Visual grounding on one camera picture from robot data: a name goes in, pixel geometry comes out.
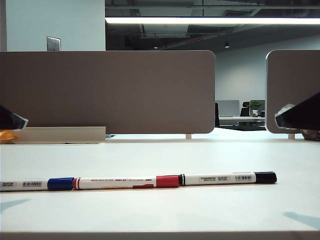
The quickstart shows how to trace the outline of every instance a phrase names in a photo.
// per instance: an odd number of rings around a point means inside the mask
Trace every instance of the desk surface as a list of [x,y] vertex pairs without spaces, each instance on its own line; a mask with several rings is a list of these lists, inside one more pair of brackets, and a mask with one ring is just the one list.
[[221,116],[219,120],[237,120],[237,121],[264,121],[261,116]]
[[136,137],[1,145],[1,180],[275,171],[278,183],[4,192],[2,239],[319,239],[319,142],[221,128]]

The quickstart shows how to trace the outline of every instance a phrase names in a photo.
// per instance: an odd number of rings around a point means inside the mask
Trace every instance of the fluorescent light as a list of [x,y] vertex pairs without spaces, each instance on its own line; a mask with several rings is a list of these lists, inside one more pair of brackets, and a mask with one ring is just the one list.
[[320,18],[261,17],[106,17],[108,24],[262,24],[320,25]]

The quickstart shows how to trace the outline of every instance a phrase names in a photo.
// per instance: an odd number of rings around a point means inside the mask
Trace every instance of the electrical outlet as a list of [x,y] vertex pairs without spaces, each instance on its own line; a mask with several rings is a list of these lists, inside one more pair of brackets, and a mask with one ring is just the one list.
[[60,38],[47,36],[46,37],[46,50],[47,51],[60,51]]

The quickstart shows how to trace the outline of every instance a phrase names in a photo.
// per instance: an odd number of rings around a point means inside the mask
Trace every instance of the marker pen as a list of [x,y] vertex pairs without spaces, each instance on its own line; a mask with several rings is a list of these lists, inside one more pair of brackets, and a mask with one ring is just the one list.
[[273,171],[179,175],[180,186],[211,184],[273,184],[276,181],[277,176]]
[[178,175],[147,176],[147,177],[108,177],[73,179],[75,189],[123,189],[123,188],[165,188],[179,187]]
[[2,181],[0,191],[72,190],[74,177]]
[[213,184],[273,184],[277,176],[273,171],[235,172],[227,174],[180,174],[148,177],[63,177],[41,180],[3,181],[0,191],[168,188],[188,185]]

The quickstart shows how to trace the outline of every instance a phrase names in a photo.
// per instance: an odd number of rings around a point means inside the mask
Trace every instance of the potted plant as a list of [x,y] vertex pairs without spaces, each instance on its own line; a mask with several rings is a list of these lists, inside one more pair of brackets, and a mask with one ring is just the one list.
[[252,110],[252,117],[258,117],[258,108],[262,105],[262,103],[258,101],[252,101],[248,105],[248,107]]

